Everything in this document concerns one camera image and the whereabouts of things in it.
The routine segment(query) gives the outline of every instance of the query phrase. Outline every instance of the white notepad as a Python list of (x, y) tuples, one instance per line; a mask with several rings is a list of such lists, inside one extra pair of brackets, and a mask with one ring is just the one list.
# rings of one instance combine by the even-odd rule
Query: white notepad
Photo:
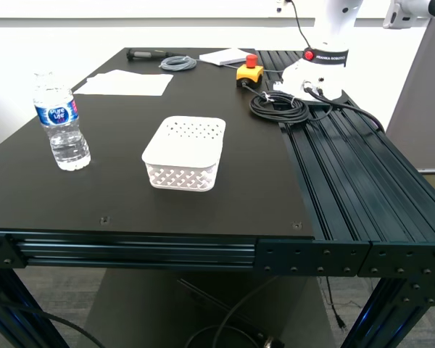
[(216, 65), (233, 64), (245, 62), (247, 55), (251, 53), (242, 51), (241, 49), (225, 49), (208, 54), (200, 54), (200, 60)]

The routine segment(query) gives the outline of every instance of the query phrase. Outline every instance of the black table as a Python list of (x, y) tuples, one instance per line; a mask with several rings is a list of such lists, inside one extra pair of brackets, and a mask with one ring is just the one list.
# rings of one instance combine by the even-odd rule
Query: black table
[[(258, 54), (270, 70), (298, 59)], [(123, 50), (89, 77), (162, 73), (157, 65)], [(375, 276), (343, 347), (398, 345), (435, 305), (435, 190), (355, 112), (279, 126), (250, 114), (235, 70), (173, 74), (161, 97), (75, 96), (92, 155), (83, 170), (58, 169), (36, 118), (0, 145), (0, 297), (38, 307), (12, 270), (26, 265)], [(280, 80), (265, 77), (269, 88)], [(226, 121), (211, 191), (150, 186), (140, 156), (173, 115)], [(10, 315), (0, 308), (0, 332), (16, 347), (66, 347), (49, 321)]]

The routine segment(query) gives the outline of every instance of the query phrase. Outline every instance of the table leg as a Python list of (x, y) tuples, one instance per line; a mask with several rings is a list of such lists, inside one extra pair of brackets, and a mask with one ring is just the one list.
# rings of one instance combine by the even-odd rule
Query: table leg
[(341, 348), (395, 348), (435, 305), (426, 290), (408, 279), (382, 278)]
[[(13, 270), (0, 270), (0, 300), (40, 309)], [(0, 306), (0, 333), (16, 348), (69, 348), (50, 320)]]

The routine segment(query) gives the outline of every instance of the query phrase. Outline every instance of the screwdriver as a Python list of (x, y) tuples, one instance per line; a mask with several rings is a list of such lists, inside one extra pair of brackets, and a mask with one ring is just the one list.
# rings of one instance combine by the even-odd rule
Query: screwdriver
[(165, 52), (165, 51), (148, 51), (143, 49), (128, 49), (126, 56), (129, 61), (132, 61), (134, 58), (142, 58), (142, 59), (164, 59), (168, 57), (180, 56), (179, 53)]

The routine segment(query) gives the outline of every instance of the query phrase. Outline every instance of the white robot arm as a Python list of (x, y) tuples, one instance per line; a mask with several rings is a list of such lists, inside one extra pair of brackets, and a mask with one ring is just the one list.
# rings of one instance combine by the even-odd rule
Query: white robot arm
[[(348, 57), (347, 33), (353, 29), (362, 3), (363, 0), (325, 0), (315, 20), (315, 37), (310, 38), (310, 47), (298, 62), (284, 70), (282, 84), (274, 89), (314, 102), (305, 92), (309, 83), (313, 91), (321, 88), (327, 99), (339, 99)], [(418, 17), (435, 17), (435, 0), (391, 0), (384, 28), (410, 28)]]
[(385, 17), (384, 28), (411, 28), (418, 17), (435, 17), (435, 0), (392, 0)]

